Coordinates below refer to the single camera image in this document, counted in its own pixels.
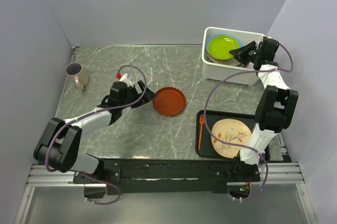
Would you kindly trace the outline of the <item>red scalloped plate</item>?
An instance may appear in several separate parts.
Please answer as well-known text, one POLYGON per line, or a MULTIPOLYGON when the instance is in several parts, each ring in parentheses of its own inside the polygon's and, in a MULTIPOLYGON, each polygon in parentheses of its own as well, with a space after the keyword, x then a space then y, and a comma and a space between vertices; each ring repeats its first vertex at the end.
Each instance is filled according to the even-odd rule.
POLYGON ((186 97, 182 91, 174 87, 163 87, 156 92, 152 101, 154 109, 164 116, 176 116, 183 112, 186 97))

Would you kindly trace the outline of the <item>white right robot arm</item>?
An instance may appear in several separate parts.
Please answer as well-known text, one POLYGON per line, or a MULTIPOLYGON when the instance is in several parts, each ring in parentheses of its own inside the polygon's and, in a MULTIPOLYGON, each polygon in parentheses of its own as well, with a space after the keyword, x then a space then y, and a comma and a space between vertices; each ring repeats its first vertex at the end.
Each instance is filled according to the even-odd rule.
POLYGON ((242 181, 258 173, 257 164, 270 141, 282 130, 287 129, 293 118, 299 98, 298 91, 290 89, 281 76, 286 71, 274 62, 281 44, 270 37, 263 37, 259 44, 255 41, 230 54, 246 65, 253 64, 256 75, 264 86, 264 92, 255 111, 255 126, 248 140, 234 158, 230 168, 231 177, 242 181))

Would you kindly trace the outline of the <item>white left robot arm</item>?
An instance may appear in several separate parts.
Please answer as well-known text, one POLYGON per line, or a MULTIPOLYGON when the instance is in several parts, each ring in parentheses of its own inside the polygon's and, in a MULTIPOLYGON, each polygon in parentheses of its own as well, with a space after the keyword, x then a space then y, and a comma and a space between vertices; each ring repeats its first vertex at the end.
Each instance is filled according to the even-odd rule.
POLYGON ((115 123, 122 116, 123 109, 129 106, 134 109, 156 98, 156 94, 146 88, 143 81, 137 83, 142 93, 138 93, 134 85, 117 81, 91 112, 66 120, 52 118, 42 133, 33 158, 59 172, 82 171, 91 182, 100 182, 105 175, 103 161, 79 153, 81 138, 115 123))

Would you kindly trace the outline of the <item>cream plate with branch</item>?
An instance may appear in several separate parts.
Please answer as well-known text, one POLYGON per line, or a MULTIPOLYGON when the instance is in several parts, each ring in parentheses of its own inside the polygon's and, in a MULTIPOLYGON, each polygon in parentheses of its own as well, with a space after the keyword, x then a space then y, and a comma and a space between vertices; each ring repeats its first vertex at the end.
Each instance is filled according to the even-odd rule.
POLYGON ((207 56, 211 62, 216 63, 216 64, 227 65, 227 66, 240 66, 241 65, 239 61, 237 61, 233 57, 227 60, 219 60, 211 56, 209 53, 207 53, 207 56))

